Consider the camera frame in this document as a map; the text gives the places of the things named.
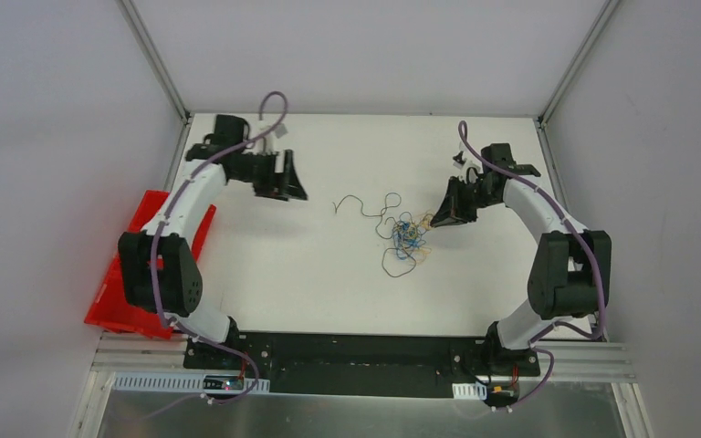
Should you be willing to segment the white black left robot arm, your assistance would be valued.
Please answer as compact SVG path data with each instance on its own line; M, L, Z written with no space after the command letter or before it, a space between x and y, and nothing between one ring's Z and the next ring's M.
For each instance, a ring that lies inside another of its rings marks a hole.
M242 345L229 335L233 320L204 295L192 245L214 199L231 181L248 183L257 197L305 201L293 152L278 152L276 141L287 128L260 120L253 135L240 117L218 115L214 129L184 156L183 181L138 232L118 242L126 302L175 323L189 334L209 339L206 355L220 369L241 359Z

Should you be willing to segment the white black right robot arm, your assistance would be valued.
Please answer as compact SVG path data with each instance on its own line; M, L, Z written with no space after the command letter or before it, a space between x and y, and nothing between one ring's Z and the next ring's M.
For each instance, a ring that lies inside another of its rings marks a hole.
M570 216L542 188L532 164L520 164L507 143L481 151L462 148L452 158L461 175L448 180L445 197L430 225L470 224L480 210L504 205L515 213L537 244L528 274L527 298L509 316L487 329L479 358L502 374L535 357L534 345L556 327L575 318L596 317L596 328L580 334L602 335L609 299L612 240Z

